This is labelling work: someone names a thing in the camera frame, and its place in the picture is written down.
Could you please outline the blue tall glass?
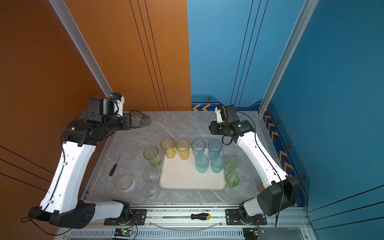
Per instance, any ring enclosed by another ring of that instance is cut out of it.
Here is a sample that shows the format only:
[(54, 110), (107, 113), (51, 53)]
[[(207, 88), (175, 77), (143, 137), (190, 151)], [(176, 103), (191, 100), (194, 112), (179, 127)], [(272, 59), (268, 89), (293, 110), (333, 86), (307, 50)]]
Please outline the blue tall glass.
[(211, 159), (213, 156), (220, 155), (223, 144), (219, 140), (211, 140), (208, 144), (209, 148), (209, 158)]

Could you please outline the grey smoked glass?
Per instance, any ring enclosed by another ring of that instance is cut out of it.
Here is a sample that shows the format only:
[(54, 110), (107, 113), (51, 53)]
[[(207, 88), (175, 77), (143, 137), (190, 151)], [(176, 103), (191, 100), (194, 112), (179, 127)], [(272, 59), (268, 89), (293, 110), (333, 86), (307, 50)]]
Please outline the grey smoked glass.
[(131, 116), (132, 129), (148, 127), (152, 122), (149, 116), (138, 110), (130, 111), (129, 115)]

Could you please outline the light blue glass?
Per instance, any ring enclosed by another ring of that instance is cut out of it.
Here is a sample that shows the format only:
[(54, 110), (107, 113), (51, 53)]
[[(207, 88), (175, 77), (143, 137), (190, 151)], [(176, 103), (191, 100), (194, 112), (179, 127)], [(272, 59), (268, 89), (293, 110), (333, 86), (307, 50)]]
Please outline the light blue glass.
[(205, 153), (206, 143), (202, 139), (195, 139), (191, 144), (194, 158)]

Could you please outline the teal glass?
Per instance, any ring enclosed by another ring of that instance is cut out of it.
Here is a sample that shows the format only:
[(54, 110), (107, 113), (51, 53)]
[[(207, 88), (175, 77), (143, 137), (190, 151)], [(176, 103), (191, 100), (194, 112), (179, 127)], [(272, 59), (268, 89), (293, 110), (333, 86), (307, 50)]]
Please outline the teal glass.
[(201, 174), (205, 173), (208, 169), (210, 160), (206, 155), (198, 155), (195, 158), (197, 171)]
[(226, 163), (226, 160), (223, 156), (221, 155), (214, 155), (211, 158), (211, 169), (213, 173), (219, 174), (222, 169), (224, 168), (224, 165)]

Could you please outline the yellow tall glass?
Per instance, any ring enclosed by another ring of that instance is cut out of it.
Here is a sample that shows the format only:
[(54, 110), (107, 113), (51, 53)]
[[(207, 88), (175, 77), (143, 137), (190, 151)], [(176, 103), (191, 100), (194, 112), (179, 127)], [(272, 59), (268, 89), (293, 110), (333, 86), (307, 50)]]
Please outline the yellow tall glass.
[(186, 139), (181, 139), (176, 143), (176, 149), (181, 160), (185, 161), (190, 156), (190, 142)]

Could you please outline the yellow ribbed glass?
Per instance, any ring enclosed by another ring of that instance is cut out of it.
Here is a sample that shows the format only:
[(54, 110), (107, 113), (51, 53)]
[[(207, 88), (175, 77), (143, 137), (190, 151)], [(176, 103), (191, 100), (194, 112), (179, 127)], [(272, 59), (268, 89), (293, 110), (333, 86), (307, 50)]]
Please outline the yellow ribbed glass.
[(168, 159), (173, 159), (176, 155), (175, 140), (173, 138), (164, 138), (161, 141), (161, 148)]

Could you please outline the clear glass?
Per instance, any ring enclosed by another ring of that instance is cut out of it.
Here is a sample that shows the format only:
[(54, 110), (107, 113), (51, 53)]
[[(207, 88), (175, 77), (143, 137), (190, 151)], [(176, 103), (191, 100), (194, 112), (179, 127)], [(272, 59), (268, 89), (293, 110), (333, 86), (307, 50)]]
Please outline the clear glass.
[(155, 182), (159, 178), (159, 173), (157, 170), (145, 170), (142, 173), (142, 179), (143, 181), (150, 183)]
[(159, 196), (160, 190), (157, 183), (151, 182), (143, 185), (142, 195), (143, 198), (154, 200)]

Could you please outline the cream rectangular tray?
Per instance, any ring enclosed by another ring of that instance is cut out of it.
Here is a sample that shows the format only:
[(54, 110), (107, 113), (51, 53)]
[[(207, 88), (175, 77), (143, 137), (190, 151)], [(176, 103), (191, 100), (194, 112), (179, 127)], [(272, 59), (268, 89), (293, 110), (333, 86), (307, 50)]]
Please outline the cream rectangular tray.
[(210, 160), (207, 171), (199, 173), (193, 151), (185, 161), (181, 160), (179, 154), (173, 159), (164, 156), (160, 186), (173, 190), (223, 190), (226, 186), (225, 170), (223, 168), (219, 174), (213, 173)]

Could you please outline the pale green glass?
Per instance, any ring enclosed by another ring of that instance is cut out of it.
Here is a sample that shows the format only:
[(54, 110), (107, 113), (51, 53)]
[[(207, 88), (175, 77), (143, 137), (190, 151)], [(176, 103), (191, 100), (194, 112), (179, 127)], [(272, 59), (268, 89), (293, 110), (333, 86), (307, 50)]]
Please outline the pale green glass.
[(227, 155), (225, 156), (225, 171), (227, 173), (231, 173), (231, 172), (234, 172), (235, 169), (238, 167), (239, 165), (239, 159), (236, 155)]

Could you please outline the black marker pen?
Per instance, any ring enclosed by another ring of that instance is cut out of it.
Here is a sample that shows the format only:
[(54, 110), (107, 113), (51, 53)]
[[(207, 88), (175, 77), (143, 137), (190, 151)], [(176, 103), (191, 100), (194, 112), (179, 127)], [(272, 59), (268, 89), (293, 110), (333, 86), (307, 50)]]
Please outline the black marker pen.
[(121, 155), (118, 157), (118, 160), (116, 161), (116, 163), (113, 165), (112, 169), (110, 170), (110, 173), (109, 173), (110, 177), (114, 175), (120, 159), (121, 159)]

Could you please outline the brown bottle black cap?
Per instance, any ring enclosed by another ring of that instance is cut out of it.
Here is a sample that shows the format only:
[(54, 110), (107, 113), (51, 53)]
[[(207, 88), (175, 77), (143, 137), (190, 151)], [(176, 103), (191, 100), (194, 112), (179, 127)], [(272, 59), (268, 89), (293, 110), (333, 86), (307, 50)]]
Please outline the brown bottle black cap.
[(258, 191), (261, 193), (263, 192), (266, 188), (264, 187), (263, 184), (260, 184), (258, 187), (257, 187)]

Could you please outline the black yellow screwdriver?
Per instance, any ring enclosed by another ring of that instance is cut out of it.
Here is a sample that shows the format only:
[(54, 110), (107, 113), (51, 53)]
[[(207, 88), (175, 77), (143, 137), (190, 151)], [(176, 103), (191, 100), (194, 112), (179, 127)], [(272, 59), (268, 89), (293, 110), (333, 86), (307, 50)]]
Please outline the black yellow screwdriver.
[(189, 216), (165, 216), (163, 219), (190, 219), (206, 221), (211, 219), (211, 215), (208, 213), (191, 214)]

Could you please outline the left green circuit board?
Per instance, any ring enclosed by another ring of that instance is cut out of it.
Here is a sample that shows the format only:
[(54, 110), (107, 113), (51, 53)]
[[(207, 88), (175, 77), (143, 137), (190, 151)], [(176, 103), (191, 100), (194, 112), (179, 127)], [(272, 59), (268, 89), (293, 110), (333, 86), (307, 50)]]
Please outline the left green circuit board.
[(135, 231), (132, 229), (115, 229), (114, 238), (132, 238), (135, 236)]

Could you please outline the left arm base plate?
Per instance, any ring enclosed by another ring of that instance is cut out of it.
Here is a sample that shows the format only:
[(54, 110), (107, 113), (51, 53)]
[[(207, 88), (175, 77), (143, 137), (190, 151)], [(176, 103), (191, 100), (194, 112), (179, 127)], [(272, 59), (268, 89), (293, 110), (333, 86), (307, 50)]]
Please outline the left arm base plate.
[(120, 218), (109, 218), (104, 221), (105, 226), (143, 226), (146, 221), (147, 210), (145, 209), (130, 209), (128, 219)]

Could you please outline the aluminium front rail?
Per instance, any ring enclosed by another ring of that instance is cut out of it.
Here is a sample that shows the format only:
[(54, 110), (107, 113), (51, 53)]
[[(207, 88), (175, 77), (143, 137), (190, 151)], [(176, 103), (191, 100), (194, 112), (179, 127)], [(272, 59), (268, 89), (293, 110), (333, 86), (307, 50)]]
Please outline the aluminium front rail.
[(245, 224), (238, 205), (134, 205), (135, 224), (60, 229), (57, 240), (315, 240), (304, 208), (290, 207), (275, 218), (259, 216)]

